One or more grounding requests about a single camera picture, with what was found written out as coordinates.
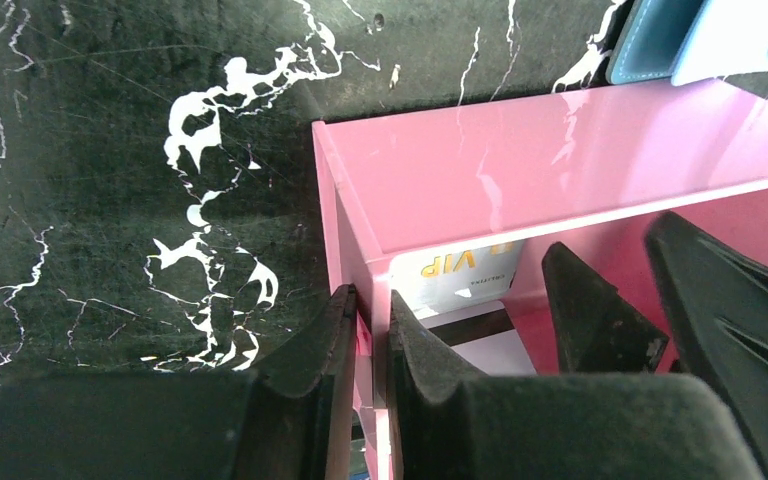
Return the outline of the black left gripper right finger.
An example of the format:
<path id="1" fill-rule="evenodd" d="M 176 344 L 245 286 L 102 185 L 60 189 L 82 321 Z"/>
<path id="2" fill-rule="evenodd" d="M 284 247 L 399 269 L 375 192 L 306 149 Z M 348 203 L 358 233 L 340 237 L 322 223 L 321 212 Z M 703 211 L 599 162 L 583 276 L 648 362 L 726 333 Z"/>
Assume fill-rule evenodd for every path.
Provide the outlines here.
<path id="1" fill-rule="evenodd" d="M 717 395 L 686 374 L 490 376 L 391 297 L 396 479 L 759 479 Z"/>

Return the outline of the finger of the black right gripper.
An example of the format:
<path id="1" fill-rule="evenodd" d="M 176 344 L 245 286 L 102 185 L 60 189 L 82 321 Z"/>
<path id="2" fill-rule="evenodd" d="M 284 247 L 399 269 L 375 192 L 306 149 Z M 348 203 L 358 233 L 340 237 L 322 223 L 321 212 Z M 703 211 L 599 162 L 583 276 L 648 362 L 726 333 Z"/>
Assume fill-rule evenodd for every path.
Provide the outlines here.
<path id="1" fill-rule="evenodd" d="M 653 373 L 668 335 L 561 242 L 541 261 L 562 373 Z"/>
<path id="2" fill-rule="evenodd" d="M 674 212 L 644 243 L 683 366 L 729 406 L 768 478 L 768 267 Z"/>

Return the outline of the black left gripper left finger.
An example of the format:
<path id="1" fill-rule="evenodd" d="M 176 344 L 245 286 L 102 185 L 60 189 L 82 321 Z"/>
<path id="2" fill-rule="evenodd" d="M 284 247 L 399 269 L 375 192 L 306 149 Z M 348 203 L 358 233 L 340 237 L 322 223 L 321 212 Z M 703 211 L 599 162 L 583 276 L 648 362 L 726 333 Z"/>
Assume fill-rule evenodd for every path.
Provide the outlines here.
<path id="1" fill-rule="evenodd" d="M 243 371 L 0 387 L 0 479 L 345 479 L 357 291 Z"/>

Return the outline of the pink plastic tray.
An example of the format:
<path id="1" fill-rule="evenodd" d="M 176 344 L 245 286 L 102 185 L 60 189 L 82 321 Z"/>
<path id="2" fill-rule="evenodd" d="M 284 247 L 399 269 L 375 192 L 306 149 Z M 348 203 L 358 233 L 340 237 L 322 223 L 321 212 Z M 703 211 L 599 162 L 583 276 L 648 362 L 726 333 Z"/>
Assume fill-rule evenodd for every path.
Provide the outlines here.
<path id="1" fill-rule="evenodd" d="M 666 324 L 642 237 L 672 210 L 768 266 L 768 100 L 719 80 L 608 86 L 312 126 L 331 286 L 359 296 L 354 406 L 370 475 L 384 407 L 392 260 L 522 240 L 501 301 L 539 374 L 558 361 L 541 260 L 566 244 Z"/>

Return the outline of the blue leather card holder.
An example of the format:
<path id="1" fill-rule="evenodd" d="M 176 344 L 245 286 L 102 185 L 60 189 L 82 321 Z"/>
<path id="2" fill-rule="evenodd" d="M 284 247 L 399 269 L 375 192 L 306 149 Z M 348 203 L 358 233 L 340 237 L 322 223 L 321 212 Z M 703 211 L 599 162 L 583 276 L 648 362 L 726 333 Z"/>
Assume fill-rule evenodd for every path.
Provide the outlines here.
<path id="1" fill-rule="evenodd" d="M 758 72 L 768 72 L 768 1 L 636 1 L 607 80 L 682 86 Z"/>

